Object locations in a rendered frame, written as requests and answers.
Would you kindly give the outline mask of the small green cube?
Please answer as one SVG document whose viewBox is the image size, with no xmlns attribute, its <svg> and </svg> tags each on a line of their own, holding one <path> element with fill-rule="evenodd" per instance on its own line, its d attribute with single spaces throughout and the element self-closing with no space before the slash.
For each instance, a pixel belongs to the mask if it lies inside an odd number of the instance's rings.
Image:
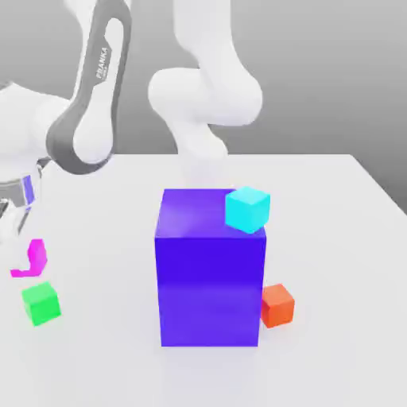
<svg viewBox="0 0 407 407">
<path fill-rule="evenodd" d="M 49 282 L 23 289 L 21 296 L 25 312 L 34 327 L 61 315 L 57 292 Z"/>
</svg>

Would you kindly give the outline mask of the large purple box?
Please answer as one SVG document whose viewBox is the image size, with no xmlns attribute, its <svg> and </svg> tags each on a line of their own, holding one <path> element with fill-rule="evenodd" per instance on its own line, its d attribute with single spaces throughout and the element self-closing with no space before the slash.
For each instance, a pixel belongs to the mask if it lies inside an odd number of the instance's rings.
<svg viewBox="0 0 407 407">
<path fill-rule="evenodd" d="M 258 345 L 266 231 L 226 225 L 227 194 L 163 192 L 154 245 L 164 347 Z"/>
</svg>

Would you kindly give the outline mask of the small magenta cube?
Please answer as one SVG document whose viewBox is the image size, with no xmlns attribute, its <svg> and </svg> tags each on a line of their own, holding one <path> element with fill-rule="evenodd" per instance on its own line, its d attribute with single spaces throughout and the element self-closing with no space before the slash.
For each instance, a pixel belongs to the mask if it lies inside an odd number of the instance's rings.
<svg viewBox="0 0 407 407">
<path fill-rule="evenodd" d="M 29 244 L 27 255 L 29 268 L 27 270 L 12 269 L 10 274 L 13 278 L 39 277 L 42 274 L 48 261 L 44 241 L 33 239 Z"/>
</svg>

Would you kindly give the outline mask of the small orange cube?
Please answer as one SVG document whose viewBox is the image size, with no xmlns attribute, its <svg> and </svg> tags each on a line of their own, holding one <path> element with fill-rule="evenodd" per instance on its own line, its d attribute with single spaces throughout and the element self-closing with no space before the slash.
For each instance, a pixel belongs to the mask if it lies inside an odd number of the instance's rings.
<svg viewBox="0 0 407 407">
<path fill-rule="evenodd" d="M 293 321 L 295 300 L 282 285 L 266 286 L 262 291 L 261 319 L 267 328 Z"/>
</svg>

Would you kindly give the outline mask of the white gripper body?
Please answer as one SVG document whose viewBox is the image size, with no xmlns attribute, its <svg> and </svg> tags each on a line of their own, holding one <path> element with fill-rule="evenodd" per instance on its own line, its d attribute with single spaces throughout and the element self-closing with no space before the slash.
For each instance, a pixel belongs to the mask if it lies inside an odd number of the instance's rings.
<svg viewBox="0 0 407 407">
<path fill-rule="evenodd" d="M 31 209 L 31 206 L 16 207 L 12 200 L 0 200 L 0 246 L 29 245 L 27 222 Z"/>
</svg>

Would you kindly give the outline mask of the small cyan cube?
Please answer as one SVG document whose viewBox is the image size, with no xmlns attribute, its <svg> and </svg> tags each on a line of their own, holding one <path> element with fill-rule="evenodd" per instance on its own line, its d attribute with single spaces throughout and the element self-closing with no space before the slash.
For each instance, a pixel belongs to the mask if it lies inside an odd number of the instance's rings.
<svg viewBox="0 0 407 407">
<path fill-rule="evenodd" d="M 253 234 L 269 221 L 271 197 L 252 187 L 242 187 L 225 197 L 225 224 L 229 227 Z"/>
</svg>

